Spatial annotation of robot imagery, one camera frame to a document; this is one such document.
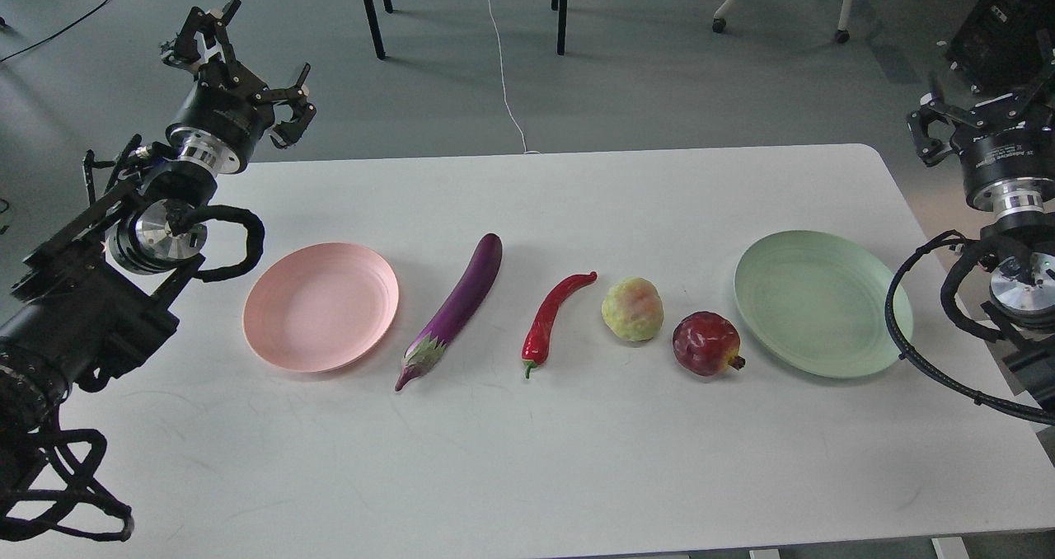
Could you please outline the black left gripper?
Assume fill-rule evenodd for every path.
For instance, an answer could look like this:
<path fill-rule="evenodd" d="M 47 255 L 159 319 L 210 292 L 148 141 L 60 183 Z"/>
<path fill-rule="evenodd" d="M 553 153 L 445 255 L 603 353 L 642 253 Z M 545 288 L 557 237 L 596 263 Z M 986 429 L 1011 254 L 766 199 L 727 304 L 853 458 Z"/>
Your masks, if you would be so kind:
<path fill-rule="evenodd" d="M 242 173 L 268 130 L 271 143 L 287 149 L 301 141 L 316 115 L 306 80 L 312 65 L 302 65 L 292 86 L 260 88 L 251 101 L 223 88 L 241 85 L 241 64 L 227 27 L 241 0 L 220 9 L 192 7 L 173 40 L 161 45 L 161 60 L 195 79 L 193 88 L 166 128 L 166 141 L 178 161 L 200 165 L 210 173 Z M 290 117 L 275 121 L 274 108 L 287 107 Z"/>

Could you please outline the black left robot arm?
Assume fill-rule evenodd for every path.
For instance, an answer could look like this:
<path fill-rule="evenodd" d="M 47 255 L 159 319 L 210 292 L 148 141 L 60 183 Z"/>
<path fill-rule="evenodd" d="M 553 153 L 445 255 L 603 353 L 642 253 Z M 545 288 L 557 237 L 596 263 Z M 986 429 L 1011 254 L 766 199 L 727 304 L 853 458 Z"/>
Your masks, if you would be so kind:
<path fill-rule="evenodd" d="M 264 254 L 256 214 L 213 203 L 218 176 L 245 171 L 260 139 L 298 142 L 316 115 L 301 69 L 272 88 L 227 37 L 239 0 L 189 11 L 164 63 L 195 83 L 161 142 L 134 135 L 118 156 L 82 161 L 89 206 L 24 259 L 22 308 L 2 326 L 2 539 L 49 531 L 127 540 L 131 507 L 96 479 L 106 436 L 60 426 L 74 388 L 102 390 L 173 338 L 174 300 L 192 281 L 248 274 Z"/>

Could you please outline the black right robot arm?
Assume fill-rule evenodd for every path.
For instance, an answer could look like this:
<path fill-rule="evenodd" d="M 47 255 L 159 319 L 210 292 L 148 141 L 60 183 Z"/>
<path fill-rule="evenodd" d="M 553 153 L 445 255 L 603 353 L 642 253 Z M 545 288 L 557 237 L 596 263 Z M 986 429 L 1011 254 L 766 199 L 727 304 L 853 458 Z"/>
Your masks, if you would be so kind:
<path fill-rule="evenodd" d="M 928 167 L 956 157 L 965 203 L 992 214 L 977 238 L 946 231 L 917 247 L 894 272 L 883 304 L 887 333 L 900 359 L 973 404 L 1052 426 L 1053 416 L 1053 42 L 1037 33 L 1040 70 L 1028 83 L 968 108 L 945 100 L 938 82 L 907 115 L 917 157 Z M 986 342 L 1004 341 L 1003 364 L 1033 398 L 1032 405 L 966 387 L 938 369 L 894 316 L 894 292 L 912 267 L 950 248 L 958 259 L 939 289 L 940 307 L 957 329 Z"/>

